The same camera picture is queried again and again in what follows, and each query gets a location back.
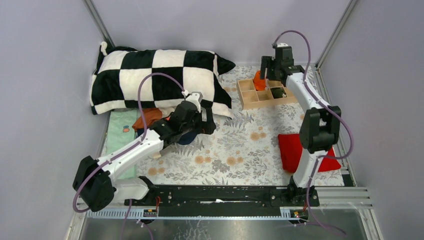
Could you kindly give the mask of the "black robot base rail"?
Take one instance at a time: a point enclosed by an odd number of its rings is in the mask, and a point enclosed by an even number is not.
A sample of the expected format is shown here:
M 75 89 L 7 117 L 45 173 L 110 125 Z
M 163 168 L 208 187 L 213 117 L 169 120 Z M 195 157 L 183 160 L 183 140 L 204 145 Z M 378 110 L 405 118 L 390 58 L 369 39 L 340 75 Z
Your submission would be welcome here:
M 174 209 L 256 209 L 294 208 L 306 210 L 320 205 L 314 187 L 310 190 L 285 186 L 242 186 L 242 185 L 165 185 L 153 184 L 141 178 L 148 186 L 147 194 L 141 199 L 126 199 L 126 206 Z

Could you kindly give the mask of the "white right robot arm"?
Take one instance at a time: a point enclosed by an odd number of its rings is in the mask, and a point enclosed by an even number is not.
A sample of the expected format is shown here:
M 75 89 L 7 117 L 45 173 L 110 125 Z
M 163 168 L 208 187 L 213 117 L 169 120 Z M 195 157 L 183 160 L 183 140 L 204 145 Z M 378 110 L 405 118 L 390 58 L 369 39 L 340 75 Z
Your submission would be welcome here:
M 303 112 L 299 139 L 302 153 L 297 170 L 287 191 L 287 201 L 293 206 L 301 205 L 311 187 L 322 159 L 339 140 L 341 110 L 330 106 L 307 81 L 307 71 L 294 63 L 292 47 L 286 43 L 272 45 L 274 56 L 262 56 L 260 79 L 278 81 L 293 93 Z

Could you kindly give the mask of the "navy underwear orange trim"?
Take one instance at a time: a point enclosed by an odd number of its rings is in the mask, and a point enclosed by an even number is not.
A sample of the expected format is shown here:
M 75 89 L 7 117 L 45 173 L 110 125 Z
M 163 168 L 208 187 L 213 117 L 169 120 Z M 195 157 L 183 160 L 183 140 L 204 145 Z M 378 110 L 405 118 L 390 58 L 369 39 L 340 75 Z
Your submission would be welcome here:
M 144 131 L 145 130 L 143 128 L 140 128 L 140 129 L 135 129 L 134 131 L 136 132 L 136 136 L 137 137 L 140 137 L 140 136 L 142 136 L 144 134 Z M 179 145 L 183 145 L 183 146 L 189 145 L 190 143 L 192 143 L 195 140 L 195 138 L 197 137 L 197 135 L 198 134 L 195 133 L 195 132 L 185 133 L 185 134 L 183 134 L 180 137 L 180 139 L 179 139 L 179 141 L 177 141 L 177 143 Z

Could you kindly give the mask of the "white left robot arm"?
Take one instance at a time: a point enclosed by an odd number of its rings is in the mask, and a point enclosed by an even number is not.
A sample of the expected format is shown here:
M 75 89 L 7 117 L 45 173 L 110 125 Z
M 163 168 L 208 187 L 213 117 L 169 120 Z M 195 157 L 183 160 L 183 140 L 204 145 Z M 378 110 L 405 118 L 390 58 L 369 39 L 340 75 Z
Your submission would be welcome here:
M 113 201 L 138 200 L 148 206 L 155 192 L 139 177 L 120 176 L 138 162 L 176 144 L 182 136 L 211 135 L 216 129 L 212 106 L 198 100 L 184 100 L 169 116 L 155 121 L 144 133 L 123 148 L 98 159 L 83 158 L 77 168 L 72 188 L 76 191 L 73 209 L 82 213 L 98 212 Z

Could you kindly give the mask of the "wooden compartment organizer box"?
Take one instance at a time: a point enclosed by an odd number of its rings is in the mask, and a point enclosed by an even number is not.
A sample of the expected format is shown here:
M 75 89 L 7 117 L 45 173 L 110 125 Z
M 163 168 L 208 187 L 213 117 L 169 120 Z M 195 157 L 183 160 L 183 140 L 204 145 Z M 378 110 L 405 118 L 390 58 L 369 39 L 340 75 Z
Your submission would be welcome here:
M 279 81 L 268 81 L 266 90 L 257 91 L 253 79 L 242 79 L 237 81 L 237 91 L 243 110 L 273 107 L 297 103 L 294 94 Z M 282 97 L 274 98 L 273 89 L 281 89 Z

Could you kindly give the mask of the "orange underwear white trim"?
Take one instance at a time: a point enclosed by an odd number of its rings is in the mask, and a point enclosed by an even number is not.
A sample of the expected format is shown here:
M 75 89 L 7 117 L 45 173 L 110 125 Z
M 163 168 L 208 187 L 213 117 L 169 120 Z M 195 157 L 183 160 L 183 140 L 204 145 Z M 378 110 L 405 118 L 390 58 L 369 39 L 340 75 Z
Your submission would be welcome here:
M 255 73 L 252 82 L 256 91 L 264 91 L 267 88 L 266 79 L 261 78 L 260 70 Z

